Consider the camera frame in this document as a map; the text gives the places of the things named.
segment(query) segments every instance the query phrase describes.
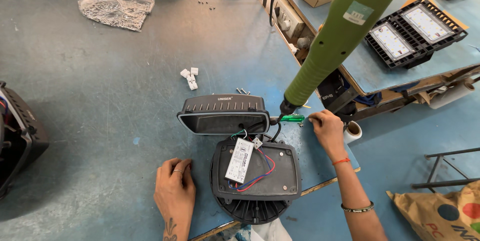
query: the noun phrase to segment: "green wire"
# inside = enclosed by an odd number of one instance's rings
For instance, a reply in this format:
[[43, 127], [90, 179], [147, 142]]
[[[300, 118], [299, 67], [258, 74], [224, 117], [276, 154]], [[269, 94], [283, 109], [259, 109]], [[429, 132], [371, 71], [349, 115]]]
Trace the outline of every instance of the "green wire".
[[230, 137], [233, 137], [233, 136], [235, 136], [235, 135], [238, 135], [238, 134], [242, 133], [244, 130], [245, 130], [245, 129], [242, 129], [242, 130], [240, 130], [239, 132], [237, 132], [237, 133], [235, 133], [235, 134], [231, 135]]

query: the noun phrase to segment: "workbench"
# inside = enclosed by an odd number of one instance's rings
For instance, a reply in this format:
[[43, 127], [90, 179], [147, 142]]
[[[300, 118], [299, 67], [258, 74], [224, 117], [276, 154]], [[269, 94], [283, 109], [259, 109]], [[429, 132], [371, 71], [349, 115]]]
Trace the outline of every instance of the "workbench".
[[[258, 0], [204, 0], [214, 11], [197, 0], [155, 0], [137, 33], [94, 23], [77, 1], [0, 0], [0, 79], [28, 103], [50, 139], [0, 201], [0, 239], [158, 240], [165, 224], [153, 200], [156, 172], [174, 157], [193, 159], [189, 237], [234, 225], [209, 182], [210, 160], [225, 136], [193, 135], [176, 113], [189, 97], [238, 87], [262, 96], [270, 116], [279, 115], [300, 66], [264, 8]], [[199, 68], [194, 91], [180, 76], [190, 67]], [[315, 93], [307, 105], [297, 113], [323, 109]], [[304, 124], [285, 123], [278, 137], [296, 148], [303, 194], [336, 181], [311, 124]]]
[[[382, 18], [397, 11], [407, 0], [393, 0]], [[382, 93], [382, 101], [377, 107], [357, 103], [358, 113], [354, 117], [360, 120], [382, 112], [392, 111], [413, 102], [412, 95], [448, 85], [455, 81], [480, 73], [480, 52], [469, 45], [480, 47], [480, 0], [434, 0], [441, 10], [446, 10], [470, 28], [468, 36], [458, 43], [433, 54], [431, 60], [411, 69], [390, 70], [379, 60], [375, 52], [364, 42], [348, 56], [339, 67], [340, 72], [351, 84], [341, 97], [328, 109], [337, 111], [358, 95], [366, 96]], [[288, 0], [305, 22], [316, 34], [325, 21], [330, 3], [313, 8], [304, 0]], [[407, 93], [397, 93], [390, 89], [419, 82]]]

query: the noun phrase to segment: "red thread bracelet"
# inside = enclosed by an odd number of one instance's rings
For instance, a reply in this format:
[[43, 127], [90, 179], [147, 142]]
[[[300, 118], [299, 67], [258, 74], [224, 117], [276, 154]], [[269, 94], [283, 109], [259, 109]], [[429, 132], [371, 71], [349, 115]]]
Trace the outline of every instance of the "red thread bracelet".
[[335, 164], [338, 164], [338, 163], [342, 163], [342, 162], [348, 162], [348, 161], [350, 161], [350, 159], [349, 159], [349, 158], [345, 158], [345, 159], [339, 160], [339, 161], [337, 161], [337, 162], [333, 162], [332, 165], [335, 165]]

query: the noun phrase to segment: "tape roll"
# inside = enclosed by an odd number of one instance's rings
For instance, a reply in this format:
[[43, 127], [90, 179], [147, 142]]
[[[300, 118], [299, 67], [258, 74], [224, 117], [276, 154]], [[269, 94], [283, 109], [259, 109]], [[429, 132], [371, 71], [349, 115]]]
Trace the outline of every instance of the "tape roll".
[[358, 140], [362, 137], [362, 128], [354, 122], [351, 121], [348, 124], [348, 127], [345, 129], [343, 132], [343, 140], [345, 141], [346, 144], [351, 143], [354, 140]]
[[467, 82], [459, 83], [458, 85], [449, 88], [446, 92], [435, 96], [430, 100], [429, 107], [432, 109], [438, 109], [448, 103], [451, 103], [459, 98], [462, 98], [475, 91], [475, 87]]

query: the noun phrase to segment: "right hand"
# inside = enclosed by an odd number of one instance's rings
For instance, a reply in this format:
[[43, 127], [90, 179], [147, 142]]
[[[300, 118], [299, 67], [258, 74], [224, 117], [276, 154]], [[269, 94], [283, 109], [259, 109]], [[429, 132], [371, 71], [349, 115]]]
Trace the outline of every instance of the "right hand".
[[324, 109], [308, 116], [313, 124], [313, 131], [318, 142], [323, 146], [325, 152], [332, 162], [348, 158], [343, 147], [343, 122], [331, 111]]

